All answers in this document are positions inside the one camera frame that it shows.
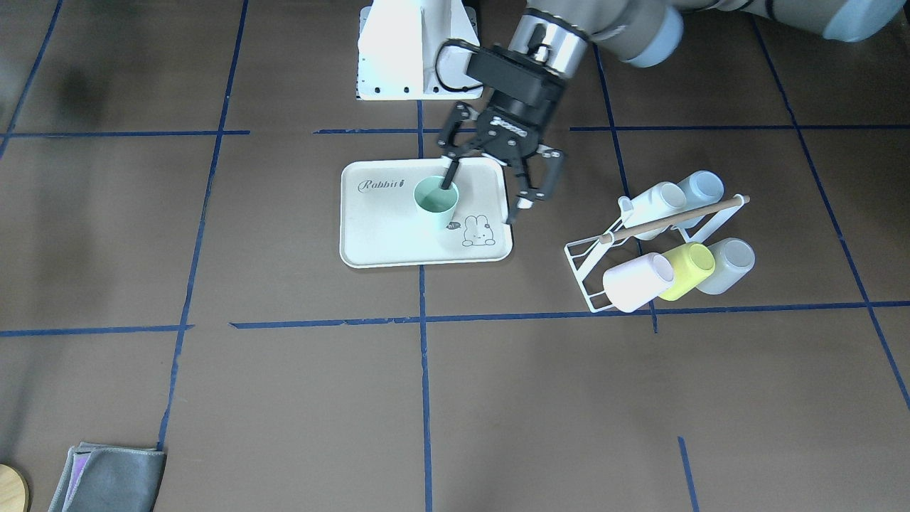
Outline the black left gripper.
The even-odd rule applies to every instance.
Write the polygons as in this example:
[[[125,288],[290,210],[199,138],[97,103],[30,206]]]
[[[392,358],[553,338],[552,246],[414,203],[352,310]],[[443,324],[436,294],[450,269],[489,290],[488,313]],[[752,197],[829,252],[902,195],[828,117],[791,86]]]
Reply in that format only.
[[[448,191],[459,160],[482,149],[506,163],[519,184],[506,220],[511,225],[521,210],[548,201],[562,175],[565,151],[539,145],[567,81],[532,58],[501,46],[478,49],[469,58],[467,74],[490,88],[492,95],[481,114],[465,102],[456,102],[451,108],[437,139],[443,156],[450,161],[439,187]],[[481,124],[477,133],[467,142],[455,142],[462,123],[477,120]],[[491,142],[488,131],[497,132]],[[533,178],[528,162],[537,156],[542,159],[545,172],[542,177]]]

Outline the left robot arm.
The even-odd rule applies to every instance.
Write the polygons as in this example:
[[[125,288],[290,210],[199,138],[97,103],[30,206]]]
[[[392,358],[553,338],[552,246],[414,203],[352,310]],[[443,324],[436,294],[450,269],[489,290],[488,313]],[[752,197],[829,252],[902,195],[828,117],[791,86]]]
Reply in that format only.
[[[469,155],[511,168],[519,192],[507,223],[521,208],[545,201],[562,173],[562,156],[543,136],[568,82],[591,46],[631,67],[649,68],[673,54],[685,14],[719,10],[755,14],[828,40],[870,38],[900,11],[901,1],[529,1],[509,45],[482,48],[462,39],[441,44],[465,50],[465,73],[491,96],[484,110],[452,107],[438,138],[449,160],[439,191],[448,191]]]

